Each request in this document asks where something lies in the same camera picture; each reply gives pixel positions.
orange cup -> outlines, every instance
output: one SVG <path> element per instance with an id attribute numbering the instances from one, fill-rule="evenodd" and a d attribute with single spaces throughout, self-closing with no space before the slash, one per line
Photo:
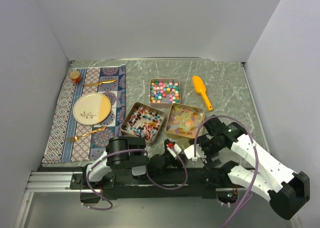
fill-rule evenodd
<path id="1" fill-rule="evenodd" d="M 74 82 L 74 83 L 79 83 L 81 81 L 81 74 L 79 71 L 74 70 L 69 74 L 70 79 Z"/>

white plate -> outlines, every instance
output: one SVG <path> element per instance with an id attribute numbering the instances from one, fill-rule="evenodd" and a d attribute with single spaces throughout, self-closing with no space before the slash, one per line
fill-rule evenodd
<path id="1" fill-rule="evenodd" d="M 83 125 L 102 122 L 111 111 L 108 97 L 102 93 L 90 93 L 80 97 L 73 106 L 75 120 Z"/>

placemat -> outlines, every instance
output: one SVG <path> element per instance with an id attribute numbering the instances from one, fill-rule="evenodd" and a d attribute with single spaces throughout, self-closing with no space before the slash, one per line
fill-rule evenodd
<path id="1" fill-rule="evenodd" d="M 82 80 L 74 84 L 69 78 L 69 73 L 79 71 Z M 103 82 L 117 79 L 117 81 L 99 86 L 86 86 L 83 84 Z M 111 102 L 111 112 L 99 124 L 83 125 L 78 123 L 72 109 L 76 101 L 89 93 L 102 93 Z M 105 150 L 109 139 L 121 136 L 120 126 L 126 114 L 126 66 L 107 66 L 70 69 L 63 81 L 57 100 L 53 125 L 42 163 L 65 163 L 96 160 Z M 107 126 L 103 131 L 86 135 L 76 142 L 66 142 L 67 137 L 82 135 L 101 126 Z"/>

plastic scoop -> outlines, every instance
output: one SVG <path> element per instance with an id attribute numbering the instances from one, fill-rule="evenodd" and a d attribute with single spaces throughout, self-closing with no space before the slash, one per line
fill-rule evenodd
<path id="1" fill-rule="evenodd" d="M 204 82 L 202 81 L 202 79 L 199 76 L 196 76 L 196 75 L 194 75 L 192 77 L 192 81 L 193 81 L 195 91 L 202 96 L 202 99 L 204 100 L 204 103 L 205 103 L 206 107 L 208 108 L 208 110 L 212 111 L 213 107 L 210 103 L 210 100 L 209 100 L 207 94 L 206 94 L 206 87 L 205 87 Z"/>

white wall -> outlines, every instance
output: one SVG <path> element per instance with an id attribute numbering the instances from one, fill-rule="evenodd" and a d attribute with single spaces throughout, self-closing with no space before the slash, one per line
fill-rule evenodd
<path id="1" fill-rule="evenodd" d="M 320 227 L 319 11 L 319 0 L 281 0 L 245 65 L 270 150 L 310 177 L 304 228 Z"/>
<path id="2" fill-rule="evenodd" d="M 0 220 L 13 227 L 41 162 L 68 61 L 35 0 L 0 0 Z"/>
<path id="3" fill-rule="evenodd" d="M 279 0 L 36 0 L 69 60 L 246 61 Z"/>

